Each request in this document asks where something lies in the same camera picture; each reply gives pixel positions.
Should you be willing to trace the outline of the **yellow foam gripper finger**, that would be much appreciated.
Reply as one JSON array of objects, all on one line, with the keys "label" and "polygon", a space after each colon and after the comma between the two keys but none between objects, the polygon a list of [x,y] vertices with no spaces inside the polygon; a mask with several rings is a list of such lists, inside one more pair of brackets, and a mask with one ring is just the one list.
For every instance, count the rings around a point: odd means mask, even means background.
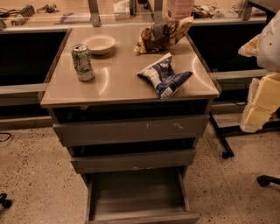
[{"label": "yellow foam gripper finger", "polygon": [[260,35],[254,36],[249,42],[241,46],[238,53],[244,57],[256,57],[258,54],[258,44]]},{"label": "yellow foam gripper finger", "polygon": [[254,133],[280,108],[280,73],[267,73],[261,79],[253,78],[248,90],[248,103],[245,106],[240,128]]}]

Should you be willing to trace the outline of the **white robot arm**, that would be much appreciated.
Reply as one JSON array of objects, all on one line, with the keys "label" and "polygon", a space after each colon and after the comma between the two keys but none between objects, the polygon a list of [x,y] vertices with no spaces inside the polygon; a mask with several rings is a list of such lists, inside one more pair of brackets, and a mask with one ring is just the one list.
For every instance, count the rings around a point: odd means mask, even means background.
[{"label": "white robot arm", "polygon": [[238,53],[256,57],[257,65],[268,71],[261,79],[252,79],[241,116],[241,130],[254,133],[280,108],[280,11]]}]

